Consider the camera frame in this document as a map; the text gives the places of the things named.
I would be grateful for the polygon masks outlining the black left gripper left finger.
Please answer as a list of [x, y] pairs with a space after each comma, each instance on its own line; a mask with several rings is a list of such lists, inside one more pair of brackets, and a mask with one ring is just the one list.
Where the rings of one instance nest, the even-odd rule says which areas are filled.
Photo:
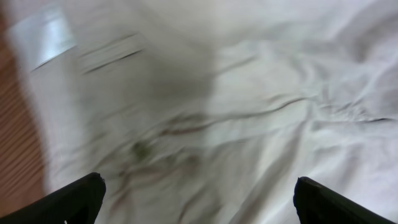
[[106, 184], [92, 172], [46, 197], [1, 218], [1, 224], [94, 224]]

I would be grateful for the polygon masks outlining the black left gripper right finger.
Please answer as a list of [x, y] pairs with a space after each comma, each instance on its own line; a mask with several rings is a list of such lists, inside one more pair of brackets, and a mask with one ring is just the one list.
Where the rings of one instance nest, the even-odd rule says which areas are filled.
[[297, 179], [293, 203], [301, 224], [395, 224], [308, 177]]

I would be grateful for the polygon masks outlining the beige khaki shorts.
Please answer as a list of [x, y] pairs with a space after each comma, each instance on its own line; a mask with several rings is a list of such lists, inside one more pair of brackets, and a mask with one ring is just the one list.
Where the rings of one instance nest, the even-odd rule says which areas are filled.
[[7, 1], [44, 190], [98, 223], [298, 223], [307, 176], [397, 221], [397, 1]]

